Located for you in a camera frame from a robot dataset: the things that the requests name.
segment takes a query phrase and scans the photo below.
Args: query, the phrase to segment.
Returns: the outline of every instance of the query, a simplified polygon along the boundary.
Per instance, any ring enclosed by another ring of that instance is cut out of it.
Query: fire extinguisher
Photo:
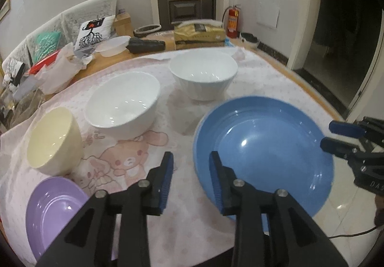
[[[223,22],[224,22],[224,16],[225,13],[228,12],[228,23],[227,23],[227,36],[230,38],[237,38],[239,35],[239,31],[237,30],[239,26],[239,15],[240,15],[240,8],[237,5],[229,6],[224,11],[223,15]]]

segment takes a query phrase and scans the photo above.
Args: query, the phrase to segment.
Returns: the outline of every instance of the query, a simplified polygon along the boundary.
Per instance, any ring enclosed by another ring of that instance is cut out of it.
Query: yellow bowl
[[[37,123],[28,143],[27,159],[31,167],[51,175],[64,175],[79,164],[83,145],[73,114],[59,107]]]

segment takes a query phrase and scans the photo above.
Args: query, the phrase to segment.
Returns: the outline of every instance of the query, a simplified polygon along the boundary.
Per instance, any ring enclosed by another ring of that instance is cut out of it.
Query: painting
[[[0,9],[0,20],[5,16],[5,14],[11,9],[10,0],[6,0],[3,7]]]

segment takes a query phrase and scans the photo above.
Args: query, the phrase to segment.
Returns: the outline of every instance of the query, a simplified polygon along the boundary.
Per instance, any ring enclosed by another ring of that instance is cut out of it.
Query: sofa
[[[80,25],[87,21],[116,15],[117,0],[87,0],[58,14],[45,24],[28,34],[26,38],[9,54],[1,67],[7,71],[10,60],[15,59],[32,66],[31,58],[35,55],[36,40],[41,33],[61,32],[58,48],[75,42]]]

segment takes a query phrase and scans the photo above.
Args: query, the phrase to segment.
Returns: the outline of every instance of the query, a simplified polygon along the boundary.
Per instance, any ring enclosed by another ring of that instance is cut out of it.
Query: purple bowl
[[[36,260],[88,199],[80,187],[63,177],[50,177],[37,185],[25,216],[29,246]]]

